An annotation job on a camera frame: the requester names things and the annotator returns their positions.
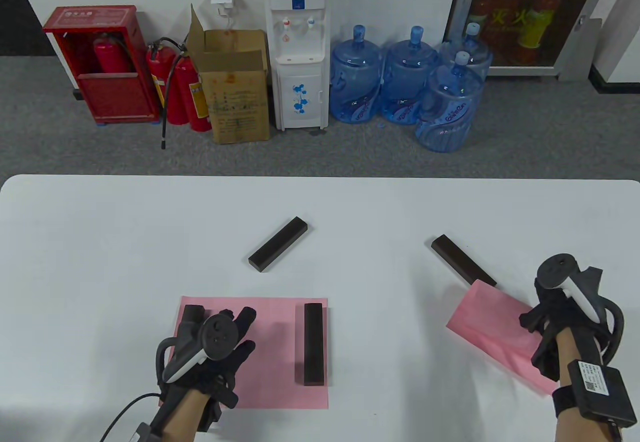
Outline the person's left hand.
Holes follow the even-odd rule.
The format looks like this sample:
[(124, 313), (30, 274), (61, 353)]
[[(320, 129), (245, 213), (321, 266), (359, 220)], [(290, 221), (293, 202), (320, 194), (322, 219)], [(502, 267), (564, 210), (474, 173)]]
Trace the person's left hand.
[(256, 320), (254, 308), (245, 306), (238, 315), (230, 309), (206, 316), (202, 305), (186, 305), (175, 337), (158, 344), (157, 384), (166, 399), (170, 388), (195, 390), (226, 408), (238, 405), (236, 374), (254, 352), (246, 339)]

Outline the person's right hand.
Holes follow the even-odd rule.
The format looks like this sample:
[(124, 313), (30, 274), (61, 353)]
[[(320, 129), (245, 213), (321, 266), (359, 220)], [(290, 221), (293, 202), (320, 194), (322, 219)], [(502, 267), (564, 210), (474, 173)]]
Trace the person's right hand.
[(531, 363), (542, 376), (568, 385), (569, 364), (574, 360), (601, 363), (611, 333), (606, 323), (592, 321), (562, 289), (544, 289), (537, 283), (534, 286), (539, 303), (519, 316), (522, 328), (542, 336)]

